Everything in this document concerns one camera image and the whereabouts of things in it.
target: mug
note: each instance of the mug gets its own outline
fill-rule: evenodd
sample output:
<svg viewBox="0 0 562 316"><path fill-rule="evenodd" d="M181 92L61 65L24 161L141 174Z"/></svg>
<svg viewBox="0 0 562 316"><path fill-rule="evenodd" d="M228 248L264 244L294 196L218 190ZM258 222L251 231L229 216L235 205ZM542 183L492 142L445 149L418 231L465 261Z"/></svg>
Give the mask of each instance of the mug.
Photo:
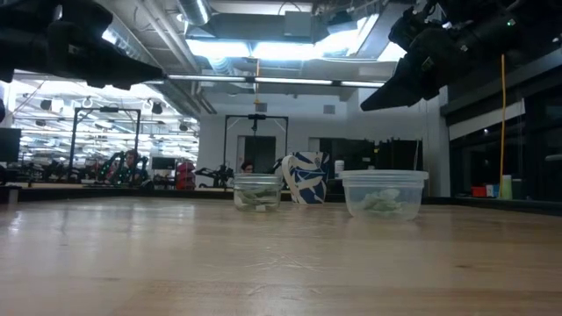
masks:
<svg viewBox="0 0 562 316"><path fill-rule="evenodd" d="M322 204L326 198L330 155L297 152L283 158L281 169L291 190L292 202Z"/></svg>

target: table surface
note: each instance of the table surface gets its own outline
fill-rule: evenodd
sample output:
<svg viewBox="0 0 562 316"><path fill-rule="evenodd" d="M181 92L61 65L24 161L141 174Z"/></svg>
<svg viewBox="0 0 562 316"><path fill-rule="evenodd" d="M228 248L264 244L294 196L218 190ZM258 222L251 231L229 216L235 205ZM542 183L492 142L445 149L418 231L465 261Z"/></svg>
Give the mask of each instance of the table surface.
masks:
<svg viewBox="0 0 562 316"><path fill-rule="evenodd" d="M0 315L560 315L562 219L107 198L0 212Z"/></svg>

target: bottle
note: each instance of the bottle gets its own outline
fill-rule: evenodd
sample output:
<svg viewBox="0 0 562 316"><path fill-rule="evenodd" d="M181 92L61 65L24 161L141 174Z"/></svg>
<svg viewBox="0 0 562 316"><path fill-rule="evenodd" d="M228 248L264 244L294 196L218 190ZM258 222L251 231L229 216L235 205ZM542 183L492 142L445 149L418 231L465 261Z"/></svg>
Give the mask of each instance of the bottle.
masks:
<svg viewBox="0 0 562 316"><path fill-rule="evenodd" d="M511 175L503 176L503 187L501 188L502 199L513 199L513 191L511 190Z"/></svg>

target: clear plastic container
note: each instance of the clear plastic container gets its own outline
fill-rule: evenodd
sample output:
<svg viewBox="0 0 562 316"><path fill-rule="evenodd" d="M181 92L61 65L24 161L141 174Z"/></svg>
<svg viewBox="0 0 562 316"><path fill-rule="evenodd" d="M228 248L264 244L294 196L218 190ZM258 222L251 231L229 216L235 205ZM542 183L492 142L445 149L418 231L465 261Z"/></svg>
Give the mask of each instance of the clear plastic container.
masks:
<svg viewBox="0 0 562 316"><path fill-rule="evenodd" d="M341 173L348 211L355 217L414 219L420 211L428 173L358 170Z"/></svg>
<svg viewBox="0 0 562 316"><path fill-rule="evenodd" d="M261 174L234 175L234 205L239 211L273 212L279 208L283 177Z"/></svg>

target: door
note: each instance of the door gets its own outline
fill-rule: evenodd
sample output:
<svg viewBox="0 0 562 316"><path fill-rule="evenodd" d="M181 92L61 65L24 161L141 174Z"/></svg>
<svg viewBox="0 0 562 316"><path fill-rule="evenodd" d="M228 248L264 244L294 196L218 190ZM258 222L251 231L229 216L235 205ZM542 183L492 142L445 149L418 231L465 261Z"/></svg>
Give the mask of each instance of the door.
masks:
<svg viewBox="0 0 562 316"><path fill-rule="evenodd" d="M272 136L246 136L244 160L254 163L255 173L265 173L275 164L276 138Z"/></svg>

